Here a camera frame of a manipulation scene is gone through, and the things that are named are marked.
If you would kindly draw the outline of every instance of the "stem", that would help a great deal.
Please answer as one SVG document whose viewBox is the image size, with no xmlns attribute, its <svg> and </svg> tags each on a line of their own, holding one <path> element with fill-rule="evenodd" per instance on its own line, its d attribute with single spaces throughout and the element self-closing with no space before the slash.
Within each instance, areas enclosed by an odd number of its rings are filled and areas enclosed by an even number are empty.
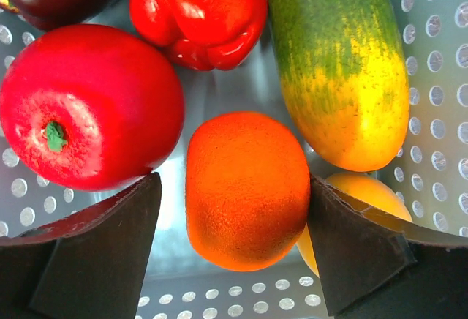
<svg viewBox="0 0 468 319">
<path fill-rule="evenodd" d="M 54 121 L 51 121 L 45 127 L 45 136 L 47 137 L 49 149 L 54 152 L 60 152 L 68 143 L 67 140 L 64 139 L 65 134 L 63 127 Z"/>
</svg>

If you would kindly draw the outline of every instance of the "orange fruit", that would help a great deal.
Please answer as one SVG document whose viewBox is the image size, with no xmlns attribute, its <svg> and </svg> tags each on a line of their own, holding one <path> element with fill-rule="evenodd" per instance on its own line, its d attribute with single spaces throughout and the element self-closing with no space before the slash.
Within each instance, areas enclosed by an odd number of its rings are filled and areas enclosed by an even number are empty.
<svg viewBox="0 0 468 319">
<path fill-rule="evenodd" d="M 307 222 L 309 167 L 294 134 L 261 113 L 202 124 L 189 142 L 186 226 L 194 250 L 232 271 L 264 269 Z"/>
<path fill-rule="evenodd" d="M 390 187 L 363 173 L 343 172 L 329 176 L 326 181 L 342 192 L 386 211 L 395 217 L 412 222 L 411 214 Z M 307 266 L 319 276 L 309 228 L 306 226 L 298 240 L 299 252 Z"/>
</svg>

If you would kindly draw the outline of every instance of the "basket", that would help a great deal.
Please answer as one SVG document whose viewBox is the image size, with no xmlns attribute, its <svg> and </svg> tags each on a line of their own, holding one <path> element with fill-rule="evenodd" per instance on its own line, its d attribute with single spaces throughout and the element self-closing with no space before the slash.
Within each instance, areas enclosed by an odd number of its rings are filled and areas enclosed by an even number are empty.
<svg viewBox="0 0 468 319">
<path fill-rule="evenodd" d="M 410 75 L 411 119 L 404 146 L 377 176 L 404 201 L 416 224 L 468 237 L 468 0 L 392 3 Z M 87 22 L 134 32 L 127 10 L 128 0 L 120 0 Z M 0 76 L 39 35 L 20 15 L 0 10 Z M 198 126 L 220 113 L 262 111 L 298 136 L 312 173 L 326 177 L 339 170 L 320 159 L 294 127 L 268 30 L 237 69 L 178 71 L 190 115 L 175 150 L 157 169 L 162 204 L 135 319 L 329 318 L 320 280 L 296 247 L 269 269 L 234 273 L 203 260 L 186 236 L 186 146 Z M 52 184 L 26 168 L 0 135 L 0 236 L 20 235 L 117 193 Z"/>
</svg>

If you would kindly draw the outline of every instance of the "red tomato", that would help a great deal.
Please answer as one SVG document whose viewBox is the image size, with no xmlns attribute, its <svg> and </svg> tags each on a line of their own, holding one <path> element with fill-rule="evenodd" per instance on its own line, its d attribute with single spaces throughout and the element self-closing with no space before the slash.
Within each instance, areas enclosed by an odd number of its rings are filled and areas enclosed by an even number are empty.
<svg viewBox="0 0 468 319">
<path fill-rule="evenodd" d="M 34 172 L 98 191 L 164 162 L 182 131 L 184 94 L 150 45 L 109 26 L 78 24 L 50 31 L 13 61 L 0 119 Z"/>
</svg>

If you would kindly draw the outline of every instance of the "perforated basket wall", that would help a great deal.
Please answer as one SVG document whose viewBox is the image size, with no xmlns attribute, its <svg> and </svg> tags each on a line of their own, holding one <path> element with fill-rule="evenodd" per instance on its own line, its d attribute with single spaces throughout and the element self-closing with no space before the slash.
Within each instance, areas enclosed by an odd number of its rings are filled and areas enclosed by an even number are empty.
<svg viewBox="0 0 468 319">
<path fill-rule="evenodd" d="M 412 112 L 403 148 L 378 176 L 416 223 L 468 236 L 468 0 L 392 2 L 404 40 Z M 89 22 L 133 32 L 127 3 L 122 0 Z M 21 16 L 0 10 L 0 76 L 40 34 Z M 222 112 L 259 110 L 300 138 L 282 101 L 268 31 L 236 70 L 180 74 L 189 115 L 178 146 L 158 169 L 162 209 L 136 319 L 328 318 L 320 281 L 296 248 L 269 269 L 239 274 L 204 261 L 186 237 L 186 145 L 201 123 Z M 0 135 L 0 236 L 16 236 L 115 193 L 89 194 L 49 183 L 26 168 L 1 130 Z M 337 171 L 306 143 L 303 147 L 313 173 Z"/>
</svg>

